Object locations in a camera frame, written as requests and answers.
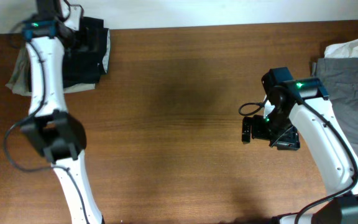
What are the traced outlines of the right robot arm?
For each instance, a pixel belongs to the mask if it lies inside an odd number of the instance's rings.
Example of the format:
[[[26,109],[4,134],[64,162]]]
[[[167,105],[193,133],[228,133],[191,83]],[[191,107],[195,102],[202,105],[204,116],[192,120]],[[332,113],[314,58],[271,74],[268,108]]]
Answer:
[[[269,141],[271,147],[299,149],[305,140],[327,195],[271,223],[358,223],[358,157],[340,128],[327,91],[318,78],[263,78],[259,108],[245,114],[241,141]]]

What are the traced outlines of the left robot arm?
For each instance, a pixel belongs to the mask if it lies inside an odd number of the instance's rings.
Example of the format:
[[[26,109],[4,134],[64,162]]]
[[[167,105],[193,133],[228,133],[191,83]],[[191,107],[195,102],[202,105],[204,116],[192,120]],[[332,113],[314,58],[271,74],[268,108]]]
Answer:
[[[68,112],[63,92],[65,44],[73,32],[56,19],[31,19],[22,33],[32,89],[29,116],[20,125],[21,132],[56,174],[72,223],[104,223],[86,173],[85,129]]]

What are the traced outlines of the black shorts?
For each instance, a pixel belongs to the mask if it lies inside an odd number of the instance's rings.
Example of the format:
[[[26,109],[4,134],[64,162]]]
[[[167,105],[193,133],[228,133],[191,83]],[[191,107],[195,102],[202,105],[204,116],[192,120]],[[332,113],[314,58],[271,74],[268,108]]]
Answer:
[[[22,30],[31,63],[30,89],[36,81],[55,82],[59,88],[76,84],[97,84],[109,71],[110,30],[102,19],[84,17],[80,27],[87,29],[85,52],[64,48],[57,37],[58,20],[40,20],[37,15],[24,22]]]

